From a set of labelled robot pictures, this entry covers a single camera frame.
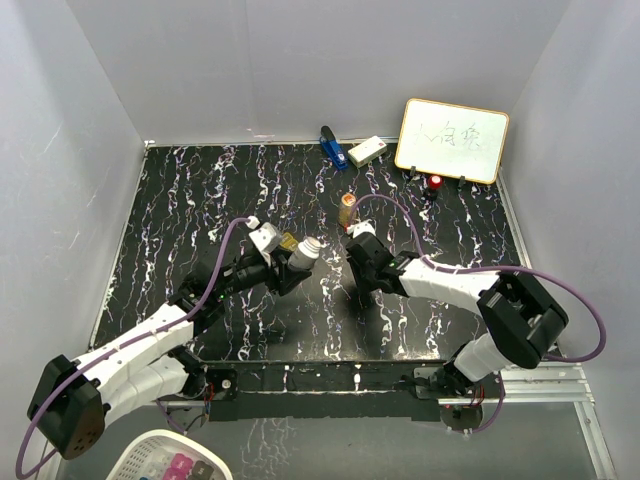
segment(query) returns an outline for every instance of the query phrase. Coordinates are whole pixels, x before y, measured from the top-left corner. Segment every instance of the wooden whiteboard frame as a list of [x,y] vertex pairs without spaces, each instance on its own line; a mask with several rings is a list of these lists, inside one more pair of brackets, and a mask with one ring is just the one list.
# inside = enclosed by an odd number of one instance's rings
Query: wooden whiteboard frame
[[[400,129],[400,137],[398,137],[398,148],[396,149],[396,155],[394,157],[394,164],[396,165],[396,167],[404,169],[404,170],[408,170],[408,168],[406,168],[405,166],[400,166],[398,165],[398,153],[401,151],[401,145],[402,145],[402,138],[403,138],[403,133],[404,133],[404,127],[405,127],[405,121],[407,119],[407,112],[409,110],[409,104],[411,104],[411,102],[423,102],[423,103],[433,103],[436,105],[444,105],[447,107],[454,107],[454,108],[462,108],[464,110],[476,110],[479,112],[487,112],[487,113],[493,113],[493,114],[497,114],[497,115],[503,115],[506,118],[506,124],[505,124],[505,128],[504,128],[504,134],[502,136],[502,143],[500,144],[500,153],[498,155],[498,161],[496,163],[496,169],[493,175],[493,179],[491,181],[486,181],[486,180],[479,180],[477,178],[470,178],[470,177],[465,177],[466,180],[469,180],[470,182],[477,182],[477,183],[484,183],[486,185],[490,185],[492,183],[495,183],[496,179],[498,178],[498,171],[500,170],[500,163],[502,162],[502,153],[504,151],[504,143],[505,140],[507,138],[507,131],[509,130],[509,115],[505,112],[498,112],[496,110],[487,110],[484,108],[475,108],[475,107],[467,107],[465,105],[456,105],[453,103],[444,103],[444,102],[436,102],[434,100],[424,100],[421,98],[410,98],[407,101],[407,105],[405,106],[404,109],[404,115],[402,117],[402,128]],[[443,177],[450,177],[450,178],[460,178],[459,176],[451,176],[451,175],[447,175],[444,172],[429,172],[427,170],[421,170],[419,168],[417,168],[416,166],[416,171],[417,172],[421,172],[421,173],[432,173],[432,174],[436,174],[436,175],[441,175]]]

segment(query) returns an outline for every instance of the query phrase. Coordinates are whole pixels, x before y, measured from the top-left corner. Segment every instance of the red cap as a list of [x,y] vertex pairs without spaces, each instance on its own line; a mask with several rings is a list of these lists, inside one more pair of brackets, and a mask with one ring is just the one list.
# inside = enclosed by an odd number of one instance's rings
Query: red cap
[[442,186],[442,177],[440,175],[431,175],[427,180],[427,185],[431,190],[437,190]]

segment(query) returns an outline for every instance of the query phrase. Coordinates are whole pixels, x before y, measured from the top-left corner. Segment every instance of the small bottle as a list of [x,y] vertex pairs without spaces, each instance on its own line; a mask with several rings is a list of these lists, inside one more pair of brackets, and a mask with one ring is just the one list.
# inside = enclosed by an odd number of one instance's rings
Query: small bottle
[[318,259],[322,244],[313,237],[305,237],[289,257],[289,266],[298,270],[311,270]]
[[356,196],[353,193],[345,193],[340,200],[340,209],[338,210],[338,223],[344,228],[349,226],[349,218],[353,212],[353,206],[356,204]]

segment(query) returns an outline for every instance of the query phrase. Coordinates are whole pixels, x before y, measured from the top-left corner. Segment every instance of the whiteboard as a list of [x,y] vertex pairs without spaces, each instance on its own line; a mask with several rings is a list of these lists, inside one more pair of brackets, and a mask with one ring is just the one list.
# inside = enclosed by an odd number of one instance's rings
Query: whiteboard
[[398,140],[398,168],[480,183],[498,176],[509,116],[412,98]]

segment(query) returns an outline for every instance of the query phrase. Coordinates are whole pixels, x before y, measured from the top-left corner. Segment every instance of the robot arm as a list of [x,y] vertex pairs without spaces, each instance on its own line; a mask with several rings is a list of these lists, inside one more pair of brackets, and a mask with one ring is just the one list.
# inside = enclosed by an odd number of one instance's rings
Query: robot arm
[[360,291],[426,297],[480,315],[489,333],[463,345],[430,383],[456,395],[488,374],[516,364],[535,368],[568,323],[564,310],[526,273],[450,274],[413,252],[391,252],[362,222],[349,227],[347,260]]
[[[286,295],[311,276],[317,255],[309,257],[307,244],[312,244],[311,250],[319,248],[315,239],[305,239],[292,252],[280,246],[282,236],[268,223],[249,237],[252,246],[220,270],[213,291],[189,321],[160,331],[163,325],[184,317],[200,301],[211,277],[211,270],[204,265],[198,265],[167,303],[130,331],[73,361],[60,355],[47,364],[29,405],[30,419],[78,368],[115,350],[72,382],[38,422],[38,429],[63,458],[69,460],[84,453],[108,425],[141,405],[171,394],[197,395],[204,382],[204,370],[184,344],[224,315],[227,295],[263,283],[269,290]],[[147,338],[120,349],[127,340],[149,332]]]

